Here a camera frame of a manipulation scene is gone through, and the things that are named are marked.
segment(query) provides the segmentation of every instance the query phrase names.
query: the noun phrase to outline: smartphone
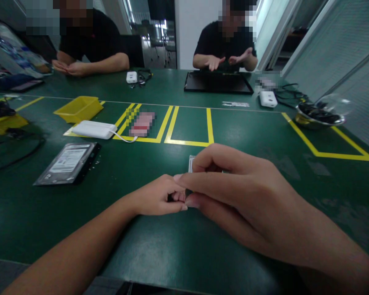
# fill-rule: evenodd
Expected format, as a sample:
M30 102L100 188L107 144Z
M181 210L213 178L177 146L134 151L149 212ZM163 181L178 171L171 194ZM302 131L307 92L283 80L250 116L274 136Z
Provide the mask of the smartphone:
M130 129L130 136L147 137L155 118L155 113L139 113L134 125Z
M19 85L17 87L14 87L14 88L11 88L11 91L14 91L14 92L25 92L31 88L34 88L40 84L43 84L44 81L43 80L32 80L32 81L29 81L27 83L24 83L22 85Z

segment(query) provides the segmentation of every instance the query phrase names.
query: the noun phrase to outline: green table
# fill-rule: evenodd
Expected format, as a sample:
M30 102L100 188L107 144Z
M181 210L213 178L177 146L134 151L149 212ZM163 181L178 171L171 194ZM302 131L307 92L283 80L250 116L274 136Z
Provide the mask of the green table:
M135 89L126 84L125 73L84 79L55 74L11 100L13 108L25 106L18 112L32 123L27 128L40 129L47 142L31 158L0 172L0 259L33 263L121 196L164 173L186 172L189 156L212 142L270 159L308 202L369 253L368 146L344 128L300 129L287 121L294 110L263 108L256 94L185 93L186 74L154 70L146 87ZM249 80L252 86L256 77ZM155 111L150 138L126 144L64 136L72 125L53 112L80 95L105 101L94 118L99 122L122 126L130 107ZM250 107L223 106L226 101ZM121 128L124 135L127 130ZM102 149L82 184L32 186L64 144L85 141L97 141ZM32 144L3 147L0 164ZM212 294L293 293L303 287L294 267L243 248L194 209L136 218L101 275Z

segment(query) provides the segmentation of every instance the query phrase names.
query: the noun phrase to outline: yellow bin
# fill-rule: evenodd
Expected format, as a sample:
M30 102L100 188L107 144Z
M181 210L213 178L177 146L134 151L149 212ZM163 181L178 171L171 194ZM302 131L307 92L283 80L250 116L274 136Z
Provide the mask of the yellow bin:
M0 135L4 135L8 128L21 128L29 124L18 114L0 118Z
M67 123L81 123L84 120L92 119L102 109L103 106L98 101L98 98L78 96L53 113L62 117Z

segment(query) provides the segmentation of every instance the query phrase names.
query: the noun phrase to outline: laptop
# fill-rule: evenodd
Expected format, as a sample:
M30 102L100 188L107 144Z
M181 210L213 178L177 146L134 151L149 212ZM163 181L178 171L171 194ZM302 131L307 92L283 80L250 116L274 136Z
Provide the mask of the laptop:
M184 84L185 91L249 94L254 93L247 79L241 73L209 71L189 72Z

